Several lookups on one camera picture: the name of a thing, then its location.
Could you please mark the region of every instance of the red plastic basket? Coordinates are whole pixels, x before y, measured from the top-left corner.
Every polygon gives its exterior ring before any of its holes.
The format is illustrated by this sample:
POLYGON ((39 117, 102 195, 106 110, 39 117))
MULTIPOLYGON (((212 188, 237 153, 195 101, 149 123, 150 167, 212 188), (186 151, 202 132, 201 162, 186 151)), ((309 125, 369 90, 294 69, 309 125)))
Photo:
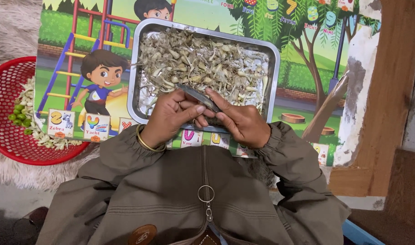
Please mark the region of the red plastic basket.
POLYGON ((26 83, 35 75, 35 56, 13 59, 0 66, 0 152, 17 162, 30 165, 60 164, 79 155, 89 142, 70 146, 64 150, 39 147, 31 135, 24 135, 24 128, 15 126, 7 119, 12 114, 14 100, 26 83))

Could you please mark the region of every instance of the metal tray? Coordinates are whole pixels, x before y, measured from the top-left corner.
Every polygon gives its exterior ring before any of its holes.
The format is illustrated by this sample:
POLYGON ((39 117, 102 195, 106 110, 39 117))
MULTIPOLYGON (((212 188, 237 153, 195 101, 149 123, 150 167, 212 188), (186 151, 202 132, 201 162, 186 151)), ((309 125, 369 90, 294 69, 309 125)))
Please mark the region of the metal tray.
MULTIPOLYGON (((170 27, 174 27, 179 31, 188 29, 189 31, 193 31, 194 36, 197 37, 205 37, 215 42, 222 42, 224 44, 238 43, 246 50, 265 53, 268 56, 268 84, 266 86, 265 94, 263 95, 264 114, 262 116, 266 119, 267 123, 271 122, 274 100, 276 97, 277 78, 279 75, 280 67, 280 53, 275 45, 270 42, 256 40, 249 37, 241 37, 218 31, 211 31, 203 28, 183 25, 167 20, 149 18, 141 21, 135 29, 133 35, 132 64, 138 62, 140 55, 139 45, 145 33, 150 34, 166 31, 170 27)), ((138 123, 147 123, 148 117, 146 117, 145 112, 142 112, 138 106, 140 82, 140 67, 131 66, 127 95, 127 110, 129 115, 138 123)), ((182 128, 190 130, 203 130, 208 132, 227 132, 225 128, 216 126, 208 126, 203 129, 199 129, 195 128, 193 125, 185 124, 182 126, 182 128)))

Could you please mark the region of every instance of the jacket sleeve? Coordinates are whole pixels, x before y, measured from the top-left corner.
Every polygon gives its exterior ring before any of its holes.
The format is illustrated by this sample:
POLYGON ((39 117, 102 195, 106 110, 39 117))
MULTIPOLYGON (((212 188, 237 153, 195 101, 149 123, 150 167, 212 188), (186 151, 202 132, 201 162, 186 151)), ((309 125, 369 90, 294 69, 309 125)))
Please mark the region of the jacket sleeve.
POLYGON ((318 153, 289 125, 275 122, 270 127, 270 139, 256 153, 280 178, 277 188, 285 198, 275 208, 292 241, 343 244, 341 227, 351 211, 327 189, 318 153))
POLYGON ((59 186, 37 245, 87 244, 123 178, 162 156, 139 144, 136 126, 102 142, 100 156, 85 163, 74 180, 59 186))

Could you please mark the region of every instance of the cartoon boy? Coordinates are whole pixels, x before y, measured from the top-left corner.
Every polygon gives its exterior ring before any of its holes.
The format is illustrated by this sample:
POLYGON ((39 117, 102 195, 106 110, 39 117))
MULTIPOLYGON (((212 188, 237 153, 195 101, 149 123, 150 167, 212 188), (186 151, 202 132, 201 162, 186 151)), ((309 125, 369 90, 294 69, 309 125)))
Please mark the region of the cartoon boy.
MULTIPOLYGON (((92 81, 93 84, 87 86, 72 103, 73 108, 82 106, 81 100, 86 93, 89 96, 85 101, 85 110, 87 113, 110 115, 106 109, 106 98, 108 96, 118 97, 127 93, 128 87, 122 86, 118 92, 112 92, 108 87, 118 85, 121 82, 121 74, 127 69, 128 62, 126 59, 118 55, 104 50, 97 49, 90 54, 87 54, 82 60, 80 72, 82 76, 92 81)), ((118 132, 109 129, 109 135, 115 136, 118 132)))
POLYGON ((173 11, 167 0, 137 0, 133 10, 141 21, 147 18, 169 20, 173 11))

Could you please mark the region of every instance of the olive jacket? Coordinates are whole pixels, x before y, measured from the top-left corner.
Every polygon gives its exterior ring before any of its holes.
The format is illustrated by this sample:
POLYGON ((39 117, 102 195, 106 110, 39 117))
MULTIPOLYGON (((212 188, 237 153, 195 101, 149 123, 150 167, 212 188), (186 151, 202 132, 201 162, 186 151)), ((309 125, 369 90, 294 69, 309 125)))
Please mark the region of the olive jacket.
POLYGON ((289 125, 270 127, 270 139, 255 151, 280 177, 285 198, 277 205, 227 149, 154 153, 139 144, 134 125, 102 142, 100 157, 61 184, 36 244, 126 245, 135 229, 153 225, 149 244, 189 245, 208 224, 229 245, 343 244, 350 209, 327 189, 317 152, 289 125), (198 192, 204 185, 215 193, 198 192), (199 197, 213 198, 210 210, 199 197))

